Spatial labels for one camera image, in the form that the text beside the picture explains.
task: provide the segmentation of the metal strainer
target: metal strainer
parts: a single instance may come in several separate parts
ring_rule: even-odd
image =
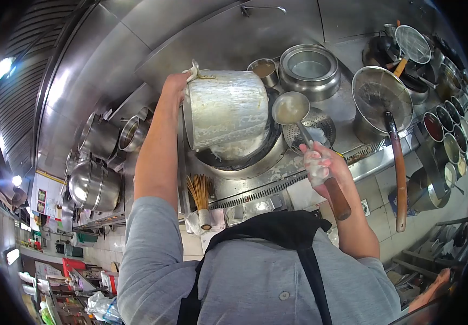
[[[409,127],[413,119],[413,102],[403,83],[380,67],[361,68],[351,83],[356,108],[375,129],[386,135],[384,112],[393,115],[398,132]]]
[[[411,26],[401,25],[396,28],[394,37],[400,47],[400,51],[404,53],[402,61],[394,70],[396,76],[402,74],[409,59],[420,64],[426,64],[430,61],[431,52],[429,43],[419,31]]]
[[[324,136],[329,141],[329,146],[332,147],[335,143],[335,124],[333,120],[325,113],[315,107],[310,107],[308,115],[302,119],[302,125],[307,127],[320,128],[324,132]],[[286,144],[297,154],[303,155],[299,149],[300,144],[305,144],[306,141],[302,136],[299,128],[295,124],[285,125],[283,127],[283,135]]]

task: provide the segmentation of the wooden handle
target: wooden handle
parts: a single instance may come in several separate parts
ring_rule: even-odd
[[[351,215],[351,207],[349,206],[344,193],[342,193],[337,180],[334,177],[330,177],[324,181],[326,189],[329,193],[333,205],[333,215],[338,220],[345,220]]]
[[[398,133],[391,136],[394,154],[394,168],[397,173],[397,232],[405,230],[407,222],[407,181],[405,179],[405,161],[403,160],[402,145]]]
[[[403,58],[402,61],[398,63],[398,66],[396,69],[394,69],[394,75],[397,76],[398,78],[400,77],[400,74],[402,74],[403,69],[405,69],[405,65],[407,64],[407,59]]]

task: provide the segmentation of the person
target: person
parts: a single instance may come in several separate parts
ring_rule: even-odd
[[[167,77],[135,169],[117,303],[126,324],[388,324],[399,296],[380,263],[349,169],[315,143],[351,207],[339,248],[309,212],[270,212],[215,235],[183,262],[177,221],[177,125],[185,74]],[[315,190],[327,198],[324,185]]]

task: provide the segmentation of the ceiling light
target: ceiling light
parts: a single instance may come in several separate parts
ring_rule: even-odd
[[[11,250],[7,253],[7,262],[12,264],[15,260],[19,258],[19,249]]]
[[[12,75],[12,73],[16,69],[16,67],[12,67],[12,63],[14,62],[14,60],[16,60],[15,57],[8,57],[8,58],[4,58],[3,60],[1,60],[0,79],[3,78],[3,76],[6,75],[7,73],[9,73],[7,75],[7,78],[10,77],[10,75]]]
[[[21,179],[21,176],[19,176],[19,175],[12,177],[12,183],[15,186],[21,185],[21,181],[22,181],[22,179]]]

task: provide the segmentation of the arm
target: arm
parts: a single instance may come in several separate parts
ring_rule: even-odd
[[[158,197],[177,211],[178,108],[189,73],[167,77],[135,167],[135,200]]]
[[[306,145],[300,146],[302,152],[306,152]],[[380,244],[373,230],[367,224],[367,219],[362,210],[359,193],[356,190],[353,176],[349,171],[344,158],[333,150],[321,145],[317,141],[313,148],[321,154],[322,158],[330,160],[331,172],[337,179],[342,193],[351,207],[351,215],[345,220],[336,219],[338,228],[339,248],[344,253],[355,259],[363,257],[375,257],[380,259]],[[326,198],[333,209],[326,186],[320,185],[313,188],[319,195]]]

